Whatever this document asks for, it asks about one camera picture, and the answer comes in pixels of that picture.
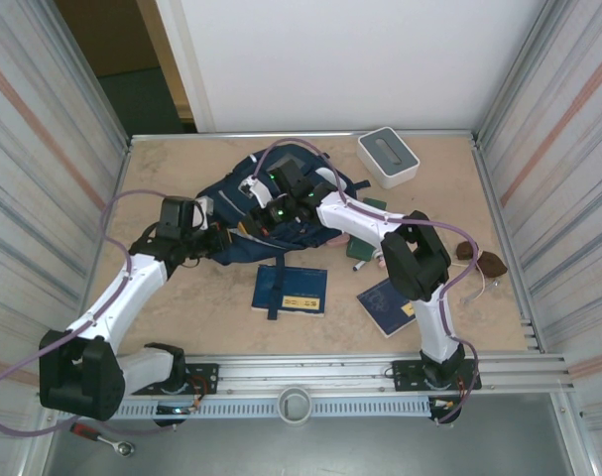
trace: blue passport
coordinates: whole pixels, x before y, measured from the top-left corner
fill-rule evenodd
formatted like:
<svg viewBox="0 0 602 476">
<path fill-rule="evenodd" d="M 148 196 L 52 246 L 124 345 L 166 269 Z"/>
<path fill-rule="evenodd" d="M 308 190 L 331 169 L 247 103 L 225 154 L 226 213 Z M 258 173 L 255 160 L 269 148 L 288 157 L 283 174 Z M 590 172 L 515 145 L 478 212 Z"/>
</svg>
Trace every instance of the blue passport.
<svg viewBox="0 0 602 476">
<path fill-rule="evenodd" d="M 358 295 L 358 300 L 385 337 L 391 337 L 416 320 L 411 302 L 398 293 L 388 279 Z"/>
<path fill-rule="evenodd" d="M 277 275 L 276 267 L 259 265 L 257 282 L 252 297 L 252 308 L 268 310 L 270 292 Z M 285 267 L 283 292 L 279 312 L 324 315 L 327 294 L 327 271 L 311 268 Z"/>
</svg>

